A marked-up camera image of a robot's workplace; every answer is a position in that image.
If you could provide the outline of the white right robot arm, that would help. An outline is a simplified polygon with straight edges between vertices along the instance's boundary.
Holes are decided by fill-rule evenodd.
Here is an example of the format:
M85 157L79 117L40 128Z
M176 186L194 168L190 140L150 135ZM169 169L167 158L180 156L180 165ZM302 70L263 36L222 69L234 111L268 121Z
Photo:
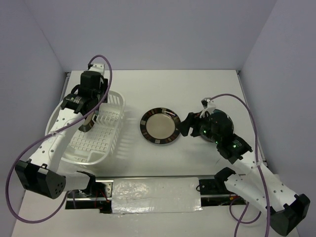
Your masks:
M233 192L255 206L279 235L287 236L306 217L310 199L288 188L255 159L251 146L234 133L233 122L224 112L189 113L177 129L183 136L203 136L216 144L219 154L242 173L223 168L215 176L216 190Z

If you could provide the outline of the black rimmed cream plate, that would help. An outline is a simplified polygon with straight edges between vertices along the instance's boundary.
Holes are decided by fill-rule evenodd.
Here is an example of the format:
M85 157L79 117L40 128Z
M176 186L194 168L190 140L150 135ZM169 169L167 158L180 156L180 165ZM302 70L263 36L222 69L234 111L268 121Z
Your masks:
M143 114L140 119L141 135L150 143L164 146L173 143L180 135L177 126L181 120L171 109L158 107Z

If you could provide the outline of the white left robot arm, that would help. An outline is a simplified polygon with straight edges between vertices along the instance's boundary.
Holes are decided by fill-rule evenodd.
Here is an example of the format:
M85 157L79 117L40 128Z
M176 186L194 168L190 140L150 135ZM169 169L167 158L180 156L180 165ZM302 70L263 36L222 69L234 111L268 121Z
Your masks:
M62 192L79 190L84 196L96 193L96 177L86 171L57 172L61 158L77 131L87 133L96 122L99 106L107 102L108 80L103 72L86 70L80 83L59 107L57 118L39 148L27 161L18 161L15 172L25 190L56 199Z

